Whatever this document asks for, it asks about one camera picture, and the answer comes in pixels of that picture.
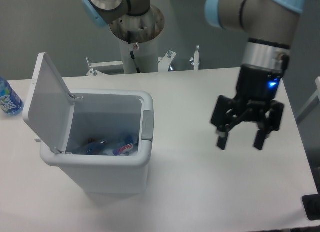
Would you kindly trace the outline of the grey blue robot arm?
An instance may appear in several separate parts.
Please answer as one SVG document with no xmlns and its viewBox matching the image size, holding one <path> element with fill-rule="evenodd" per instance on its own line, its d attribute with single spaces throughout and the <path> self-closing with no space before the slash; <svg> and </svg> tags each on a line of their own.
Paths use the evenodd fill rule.
<svg viewBox="0 0 320 232">
<path fill-rule="evenodd" d="M 211 124 L 217 129 L 217 146 L 224 150 L 229 132 L 242 122 L 256 123 L 254 147 L 280 128 L 284 105 L 275 100 L 290 62 L 305 0 L 206 0 L 206 21 L 216 28 L 239 30 L 249 38 L 244 51 L 234 98 L 220 95 Z M 144 73 L 138 51 L 161 33 L 161 21 L 150 0 L 82 0 L 89 18 L 109 26 L 126 42 L 123 61 L 127 73 Z"/>
</svg>

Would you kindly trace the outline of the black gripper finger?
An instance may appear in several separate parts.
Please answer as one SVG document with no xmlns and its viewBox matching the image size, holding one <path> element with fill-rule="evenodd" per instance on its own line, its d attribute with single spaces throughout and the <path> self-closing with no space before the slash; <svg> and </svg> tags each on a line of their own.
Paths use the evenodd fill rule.
<svg viewBox="0 0 320 232">
<path fill-rule="evenodd" d="M 285 105 L 276 100 L 267 103 L 266 108 L 258 110 L 258 131 L 253 146 L 257 150 L 262 150 L 265 140 L 271 132 L 279 131 Z"/>
<path fill-rule="evenodd" d="M 217 99 L 210 123 L 216 127 L 218 140 L 216 146 L 221 150 L 226 149 L 229 131 L 235 126 L 237 118 L 237 101 L 220 95 Z"/>
</svg>

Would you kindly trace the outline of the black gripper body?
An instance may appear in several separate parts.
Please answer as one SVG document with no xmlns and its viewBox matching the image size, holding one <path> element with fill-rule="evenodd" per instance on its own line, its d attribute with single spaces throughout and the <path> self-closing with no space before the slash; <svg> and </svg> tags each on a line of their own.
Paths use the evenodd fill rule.
<svg viewBox="0 0 320 232">
<path fill-rule="evenodd" d="M 235 114 L 248 122 L 280 122 L 283 104 L 275 97 L 283 71 L 243 64 L 236 84 Z"/>
</svg>

